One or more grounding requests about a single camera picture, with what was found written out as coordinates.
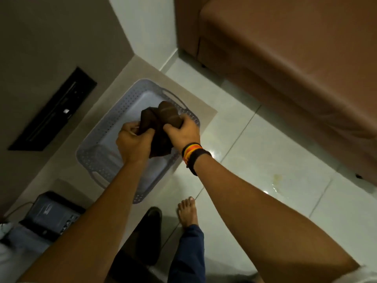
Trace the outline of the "person's left hand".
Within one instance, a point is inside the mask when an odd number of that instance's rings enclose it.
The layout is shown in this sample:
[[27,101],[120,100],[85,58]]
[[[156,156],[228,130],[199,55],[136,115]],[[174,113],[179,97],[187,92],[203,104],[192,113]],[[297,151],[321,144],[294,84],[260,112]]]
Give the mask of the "person's left hand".
[[139,142],[136,133],[139,131],[139,122],[124,123],[116,140],[124,164],[140,164],[145,166],[151,150],[151,144]]

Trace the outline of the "person's right hand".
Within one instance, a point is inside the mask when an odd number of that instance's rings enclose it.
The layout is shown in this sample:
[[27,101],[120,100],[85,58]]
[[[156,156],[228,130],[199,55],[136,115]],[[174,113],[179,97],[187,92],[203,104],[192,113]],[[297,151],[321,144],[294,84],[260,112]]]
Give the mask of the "person's right hand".
[[196,123],[187,115],[181,114],[180,118],[183,120],[181,126],[181,140],[179,142],[172,142],[173,147],[182,152],[183,148],[189,143],[197,142],[200,144],[200,130]]

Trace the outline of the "dark brown cloth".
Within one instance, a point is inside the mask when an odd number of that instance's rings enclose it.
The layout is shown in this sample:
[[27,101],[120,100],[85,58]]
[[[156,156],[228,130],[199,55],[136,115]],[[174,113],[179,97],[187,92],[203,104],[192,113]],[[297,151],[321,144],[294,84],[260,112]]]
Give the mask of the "dark brown cloth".
[[155,131],[149,158],[163,157],[171,154],[173,145],[167,133],[163,130],[165,124],[170,124],[178,129],[183,124],[183,119],[172,103],[162,101],[156,108],[148,107],[142,110],[138,135],[143,134],[149,129],[154,129]]

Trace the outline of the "person's right forearm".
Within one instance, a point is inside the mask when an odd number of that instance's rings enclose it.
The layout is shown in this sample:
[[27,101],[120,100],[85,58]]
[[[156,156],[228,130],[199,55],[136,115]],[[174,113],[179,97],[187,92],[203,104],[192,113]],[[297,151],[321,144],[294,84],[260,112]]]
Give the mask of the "person's right forearm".
[[208,154],[193,169],[265,283],[332,283],[360,267],[310,219]]

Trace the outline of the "person's left forearm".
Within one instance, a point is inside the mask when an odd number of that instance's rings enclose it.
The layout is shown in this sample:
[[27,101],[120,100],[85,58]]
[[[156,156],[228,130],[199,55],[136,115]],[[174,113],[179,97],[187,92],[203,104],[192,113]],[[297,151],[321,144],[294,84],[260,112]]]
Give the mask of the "person's left forearm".
[[146,163],[126,162],[97,201],[17,283],[104,283],[120,249]]

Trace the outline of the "striped wristband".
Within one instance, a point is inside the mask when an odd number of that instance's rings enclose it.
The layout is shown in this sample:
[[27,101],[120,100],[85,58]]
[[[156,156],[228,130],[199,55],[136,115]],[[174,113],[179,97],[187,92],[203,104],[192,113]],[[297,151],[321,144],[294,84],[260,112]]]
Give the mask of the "striped wristband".
[[182,159],[183,161],[185,162],[186,166],[188,165],[188,161],[191,157],[191,154],[198,150],[198,149],[203,149],[202,146],[197,143],[197,142],[193,142],[193,143],[189,143],[188,145],[186,145],[183,150],[182,150]]

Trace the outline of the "grey perforated plastic basket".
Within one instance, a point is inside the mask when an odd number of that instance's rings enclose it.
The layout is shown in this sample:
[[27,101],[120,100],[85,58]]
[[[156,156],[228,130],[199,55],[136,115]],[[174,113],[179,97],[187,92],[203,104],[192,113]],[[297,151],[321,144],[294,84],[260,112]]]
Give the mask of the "grey perforated plastic basket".
[[76,151],[77,161],[88,171],[91,178],[106,189],[123,166],[116,146],[116,139],[122,125],[139,121],[142,110],[157,107],[162,101],[170,102],[178,114],[187,114],[200,126],[200,120],[171,91],[160,87],[149,79],[136,81],[116,104],[91,130]]

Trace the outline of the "person's bare foot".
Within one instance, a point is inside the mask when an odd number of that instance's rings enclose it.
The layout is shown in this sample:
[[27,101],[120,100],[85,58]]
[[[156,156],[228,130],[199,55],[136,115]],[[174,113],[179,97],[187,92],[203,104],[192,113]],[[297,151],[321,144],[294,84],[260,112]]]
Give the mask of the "person's bare foot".
[[178,203],[177,215],[183,228],[186,229],[192,225],[199,226],[196,203],[193,197],[189,197]]

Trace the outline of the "black electronic box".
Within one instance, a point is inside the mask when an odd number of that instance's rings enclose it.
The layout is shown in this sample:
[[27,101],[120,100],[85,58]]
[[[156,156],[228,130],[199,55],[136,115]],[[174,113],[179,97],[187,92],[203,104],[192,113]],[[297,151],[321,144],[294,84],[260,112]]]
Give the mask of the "black electronic box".
[[55,242],[86,209],[47,191],[40,194],[19,223],[41,238]]

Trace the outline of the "person's blue trouser leg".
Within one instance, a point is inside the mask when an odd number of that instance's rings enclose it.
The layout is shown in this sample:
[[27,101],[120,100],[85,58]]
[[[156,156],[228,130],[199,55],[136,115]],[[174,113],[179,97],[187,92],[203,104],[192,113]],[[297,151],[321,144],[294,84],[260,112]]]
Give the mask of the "person's blue trouser leg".
[[184,228],[167,283],[206,283],[204,233],[198,225]]

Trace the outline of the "brown leather sofa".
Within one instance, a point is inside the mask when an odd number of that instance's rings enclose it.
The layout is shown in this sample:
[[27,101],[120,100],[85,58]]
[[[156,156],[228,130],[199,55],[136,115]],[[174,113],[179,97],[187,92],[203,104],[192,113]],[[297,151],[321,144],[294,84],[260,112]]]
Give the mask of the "brown leather sofa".
[[377,0],[174,0],[178,47],[377,185]]

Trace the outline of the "black wall panel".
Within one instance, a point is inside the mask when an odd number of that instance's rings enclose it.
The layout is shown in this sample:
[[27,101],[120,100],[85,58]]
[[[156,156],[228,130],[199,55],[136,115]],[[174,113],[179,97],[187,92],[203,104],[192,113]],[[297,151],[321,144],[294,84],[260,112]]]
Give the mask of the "black wall panel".
[[76,67],[8,150],[43,151],[96,86],[96,81]]

